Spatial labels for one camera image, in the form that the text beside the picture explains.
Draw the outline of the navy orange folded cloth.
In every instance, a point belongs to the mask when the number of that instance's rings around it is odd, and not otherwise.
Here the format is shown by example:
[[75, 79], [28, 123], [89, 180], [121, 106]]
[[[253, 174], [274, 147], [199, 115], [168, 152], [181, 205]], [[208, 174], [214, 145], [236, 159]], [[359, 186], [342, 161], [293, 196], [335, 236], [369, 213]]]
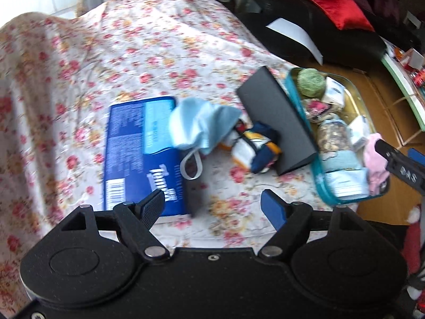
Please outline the navy orange folded cloth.
[[269, 125], [256, 122], [249, 127], [239, 119], [219, 146], [231, 152], [232, 159], [252, 174], [268, 172], [282, 154], [280, 134]]

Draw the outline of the glass coffee table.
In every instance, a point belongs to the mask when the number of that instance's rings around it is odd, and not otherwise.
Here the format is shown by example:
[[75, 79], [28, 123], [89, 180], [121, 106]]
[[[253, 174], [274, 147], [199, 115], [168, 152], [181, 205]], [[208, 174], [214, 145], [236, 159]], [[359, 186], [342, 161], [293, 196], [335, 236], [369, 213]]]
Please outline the glass coffee table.
[[411, 108], [419, 130], [407, 139], [400, 135], [401, 146], [413, 145], [414, 140], [424, 132], [424, 56], [414, 48], [404, 52], [385, 38], [387, 47], [381, 61], [393, 77], [403, 97], [391, 106], [406, 100]]

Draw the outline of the bag of mixed nuts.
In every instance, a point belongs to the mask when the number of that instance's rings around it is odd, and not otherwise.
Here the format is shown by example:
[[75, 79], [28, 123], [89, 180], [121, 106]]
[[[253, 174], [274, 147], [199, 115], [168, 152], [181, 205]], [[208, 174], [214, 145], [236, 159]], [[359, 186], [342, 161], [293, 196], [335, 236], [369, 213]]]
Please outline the bag of mixed nuts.
[[324, 120], [317, 137], [324, 183], [331, 194], [343, 200], [368, 197], [367, 169], [354, 152], [347, 124], [337, 117]]

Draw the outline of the white paper sheet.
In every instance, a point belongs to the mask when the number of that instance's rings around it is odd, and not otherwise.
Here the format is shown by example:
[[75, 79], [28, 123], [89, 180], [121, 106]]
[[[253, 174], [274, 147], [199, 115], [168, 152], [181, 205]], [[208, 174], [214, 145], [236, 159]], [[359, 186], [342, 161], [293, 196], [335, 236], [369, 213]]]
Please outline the white paper sheet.
[[266, 27], [302, 45], [309, 50], [311, 55], [321, 66], [324, 64], [324, 57], [321, 51], [319, 51], [309, 34], [300, 26], [286, 19], [278, 18]]

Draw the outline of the floral tablecloth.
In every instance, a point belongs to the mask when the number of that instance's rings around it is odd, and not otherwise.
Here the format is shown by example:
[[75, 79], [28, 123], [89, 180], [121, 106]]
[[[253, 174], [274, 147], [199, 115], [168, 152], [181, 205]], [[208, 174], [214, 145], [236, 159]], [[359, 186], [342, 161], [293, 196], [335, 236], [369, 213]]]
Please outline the floral tablecloth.
[[1, 313], [29, 301], [23, 256], [77, 206], [103, 199], [112, 104], [174, 96], [240, 107], [272, 55], [213, 0], [109, 0], [77, 19], [36, 12], [1, 28]]

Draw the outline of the red satin cushion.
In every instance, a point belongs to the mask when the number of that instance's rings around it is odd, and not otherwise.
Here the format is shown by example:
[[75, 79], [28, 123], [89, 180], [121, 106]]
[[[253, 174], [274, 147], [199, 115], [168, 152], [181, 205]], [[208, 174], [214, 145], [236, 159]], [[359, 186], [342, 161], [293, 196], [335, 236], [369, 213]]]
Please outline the red satin cushion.
[[366, 30], [374, 27], [354, 0], [311, 0], [334, 23], [338, 30]]

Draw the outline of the pink spotted small pouch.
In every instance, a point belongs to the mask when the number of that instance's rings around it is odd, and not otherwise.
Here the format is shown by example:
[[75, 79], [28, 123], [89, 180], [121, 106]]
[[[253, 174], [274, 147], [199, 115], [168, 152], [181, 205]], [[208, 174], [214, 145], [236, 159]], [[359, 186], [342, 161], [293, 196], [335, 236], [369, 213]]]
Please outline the pink spotted small pouch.
[[301, 101], [305, 115], [311, 123], [321, 123], [333, 117], [336, 108], [333, 104], [322, 102], [319, 99], [303, 99]]

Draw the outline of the green yarn ball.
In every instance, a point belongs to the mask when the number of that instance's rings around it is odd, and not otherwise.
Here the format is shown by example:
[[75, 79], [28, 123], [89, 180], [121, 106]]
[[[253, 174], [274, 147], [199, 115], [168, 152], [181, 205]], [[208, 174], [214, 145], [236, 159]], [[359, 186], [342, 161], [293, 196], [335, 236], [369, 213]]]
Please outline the green yarn ball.
[[321, 98], [326, 88], [326, 79], [317, 69], [304, 68], [298, 73], [297, 88], [308, 98]]

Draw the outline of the blue tissue box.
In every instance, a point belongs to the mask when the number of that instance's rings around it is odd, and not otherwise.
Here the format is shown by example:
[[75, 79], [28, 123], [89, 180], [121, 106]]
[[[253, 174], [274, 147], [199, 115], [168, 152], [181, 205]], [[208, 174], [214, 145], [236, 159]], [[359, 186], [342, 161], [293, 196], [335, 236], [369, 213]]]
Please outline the blue tissue box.
[[180, 151], [173, 147], [172, 96], [114, 104], [109, 110], [104, 155], [104, 210], [140, 202], [156, 189], [165, 195], [163, 220], [188, 215]]

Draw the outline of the black leather sofa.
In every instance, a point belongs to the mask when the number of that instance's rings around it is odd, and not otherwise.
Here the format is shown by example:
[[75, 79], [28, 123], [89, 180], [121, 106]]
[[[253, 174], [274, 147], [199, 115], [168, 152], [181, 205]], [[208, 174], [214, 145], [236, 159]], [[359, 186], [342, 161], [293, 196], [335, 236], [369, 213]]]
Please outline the black leather sofa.
[[286, 19], [306, 31], [324, 57], [324, 63], [366, 70], [381, 60], [387, 47], [383, 41], [402, 51], [419, 49], [420, 40], [404, 22], [406, 7], [400, 0], [354, 0], [374, 32], [338, 30], [311, 0], [252, 0], [259, 12], [243, 12], [239, 19], [265, 48], [290, 62], [310, 56], [297, 42], [266, 26], [278, 18]]

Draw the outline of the pink fabric pouch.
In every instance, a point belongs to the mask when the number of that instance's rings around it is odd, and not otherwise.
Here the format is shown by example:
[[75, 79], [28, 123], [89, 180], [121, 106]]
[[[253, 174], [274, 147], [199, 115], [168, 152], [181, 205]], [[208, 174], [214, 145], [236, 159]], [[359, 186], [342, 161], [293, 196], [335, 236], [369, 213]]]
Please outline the pink fabric pouch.
[[367, 168], [369, 193], [376, 196], [380, 193], [381, 185], [386, 182], [390, 173], [386, 170], [387, 160], [376, 150], [376, 142], [382, 140], [379, 133], [370, 134], [363, 150], [364, 166]]

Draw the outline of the light blue face mask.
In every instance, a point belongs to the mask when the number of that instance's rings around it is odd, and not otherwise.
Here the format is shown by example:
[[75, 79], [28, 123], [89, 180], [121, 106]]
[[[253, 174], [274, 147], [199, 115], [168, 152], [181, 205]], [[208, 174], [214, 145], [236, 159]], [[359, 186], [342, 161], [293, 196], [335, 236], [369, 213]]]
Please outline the light blue face mask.
[[241, 114], [236, 107], [194, 97], [178, 103], [169, 118], [169, 134], [172, 146], [186, 153], [180, 163], [184, 179], [192, 181], [200, 177], [201, 156], [214, 150], [236, 126]]

